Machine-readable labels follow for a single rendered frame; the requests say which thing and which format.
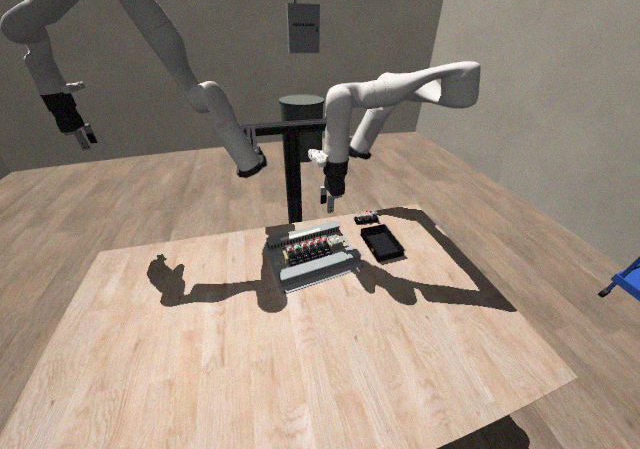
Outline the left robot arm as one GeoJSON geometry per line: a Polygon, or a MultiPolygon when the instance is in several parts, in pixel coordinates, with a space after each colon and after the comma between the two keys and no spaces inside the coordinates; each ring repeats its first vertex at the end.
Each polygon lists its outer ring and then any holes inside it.
{"type": "Polygon", "coordinates": [[[365,83],[335,85],[326,97],[325,143],[335,147],[349,144],[352,108],[368,109],[350,144],[368,154],[394,107],[405,99],[449,108],[471,107],[478,100],[480,71],[477,62],[457,62],[414,73],[384,73],[365,83]],[[437,79],[441,79],[441,86],[437,79]]]}

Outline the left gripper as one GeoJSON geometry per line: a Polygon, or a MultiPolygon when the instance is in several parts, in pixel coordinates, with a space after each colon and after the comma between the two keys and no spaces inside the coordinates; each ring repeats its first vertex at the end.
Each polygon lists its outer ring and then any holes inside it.
{"type": "Polygon", "coordinates": [[[349,161],[349,144],[335,147],[325,143],[324,153],[310,149],[308,157],[318,166],[323,167],[326,175],[324,186],[320,186],[320,204],[327,203],[327,213],[334,212],[334,199],[341,198],[345,193],[345,175],[347,174],[349,161]],[[328,196],[327,190],[331,194],[328,196]]]}

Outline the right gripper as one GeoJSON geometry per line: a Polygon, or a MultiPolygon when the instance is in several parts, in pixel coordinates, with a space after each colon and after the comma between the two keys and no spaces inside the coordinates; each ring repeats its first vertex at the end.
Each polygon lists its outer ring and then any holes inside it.
{"type": "Polygon", "coordinates": [[[66,84],[61,73],[50,76],[33,77],[33,80],[48,110],[54,115],[61,133],[65,135],[74,134],[82,150],[88,150],[90,147],[81,130],[77,130],[80,127],[84,128],[90,143],[98,142],[90,127],[91,125],[84,124],[82,117],[77,112],[77,105],[71,94],[72,92],[84,89],[85,86],[83,82],[66,84]]]}

